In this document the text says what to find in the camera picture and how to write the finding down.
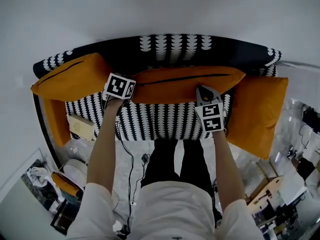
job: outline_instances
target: person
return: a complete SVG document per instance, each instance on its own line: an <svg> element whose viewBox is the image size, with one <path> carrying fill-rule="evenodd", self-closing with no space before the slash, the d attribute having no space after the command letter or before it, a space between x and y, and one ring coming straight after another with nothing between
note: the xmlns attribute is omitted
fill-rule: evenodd
<svg viewBox="0 0 320 240"><path fill-rule="evenodd" d="M297 151L290 145L286 158L291 161L297 173L303 178L306 187L315 200L320 200L320 175L314 164L302 155L297 157Z"/></svg>
<svg viewBox="0 0 320 240"><path fill-rule="evenodd" d="M115 120L123 101L108 103L88 164L79 212L69 240L116 240L111 193L116 165ZM174 172L177 140L154 142L141 182L128 240L263 240L245 202L244 185L223 131L213 132L216 180L223 211L215 230L212 186L199 140L184 141L180 176Z"/></svg>

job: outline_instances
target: black pants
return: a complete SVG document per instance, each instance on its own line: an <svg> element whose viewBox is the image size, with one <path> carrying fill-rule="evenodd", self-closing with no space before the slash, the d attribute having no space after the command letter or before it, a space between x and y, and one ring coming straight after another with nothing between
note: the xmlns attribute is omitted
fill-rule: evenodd
<svg viewBox="0 0 320 240"><path fill-rule="evenodd" d="M310 174L315 170L315 166L312 162L308 161L304 157L301 158L299 165L296 168L297 173L306 181Z"/></svg>
<svg viewBox="0 0 320 240"><path fill-rule="evenodd" d="M210 174L200 140L184 140L184 156L180 176L175 173L174 155L177 140L157 139L150 156L141 187L155 182L185 182L213 196Z"/></svg>

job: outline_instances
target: white wall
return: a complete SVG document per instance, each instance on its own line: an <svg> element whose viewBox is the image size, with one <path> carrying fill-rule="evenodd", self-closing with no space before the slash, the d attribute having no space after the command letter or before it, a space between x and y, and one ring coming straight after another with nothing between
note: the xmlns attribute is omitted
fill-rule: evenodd
<svg viewBox="0 0 320 240"><path fill-rule="evenodd" d="M6 240L63 240L52 216L19 179L0 203L0 232Z"/></svg>
<svg viewBox="0 0 320 240"><path fill-rule="evenodd" d="M29 91L34 63L99 40L190 33L320 65L319 9L320 0L0 0L0 188L35 150L46 150Z"/></svg>

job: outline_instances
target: orange pillow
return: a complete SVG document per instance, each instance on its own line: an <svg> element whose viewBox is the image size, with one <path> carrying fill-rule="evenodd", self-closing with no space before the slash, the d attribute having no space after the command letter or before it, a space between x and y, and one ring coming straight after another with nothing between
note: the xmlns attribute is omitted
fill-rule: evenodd
<svg viewBox="0 0 320 240"><path fill-rule="evenodd" d="M111 71L100 54L92 53L55 68L41 77L31 90L46 99L73 102L101 92Z"/></svg>
<svg viewBox="0 0 320 240"><path fill-rule="evenodd" d="M246 74L227 66L194 66L149 69L134 76L134 103L177 104L196 101L196 87L205 85L220 94Z"/></svg>
<svg viewBox="0 0 320 240"><path fill-rule="evenodd" d="M262 159L268 159L288 78L246 76L235 87L227 140Z"/></svg>

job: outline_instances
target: white shirt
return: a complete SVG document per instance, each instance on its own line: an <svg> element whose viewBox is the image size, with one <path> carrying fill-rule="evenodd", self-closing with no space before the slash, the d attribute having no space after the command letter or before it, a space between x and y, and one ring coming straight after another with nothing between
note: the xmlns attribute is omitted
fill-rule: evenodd
<svg viewBox="0 0 320 240"><path fill-rule="evenodd" d="M317 169L314 169L309 177L305 180L305 184L315 200L320 200L320 188L318 188L319 180L319 172Z"/></svg>
<svg viewBox="0 0 320 240"><path fill-rule="evenodd" d="M68 230L69 240L118 240L110 192L88 183L79 213ZM139 194L128 240L263 240L246 202L225 209L215 230L210 195L189 183L161 181L144 186Z"/></svg>

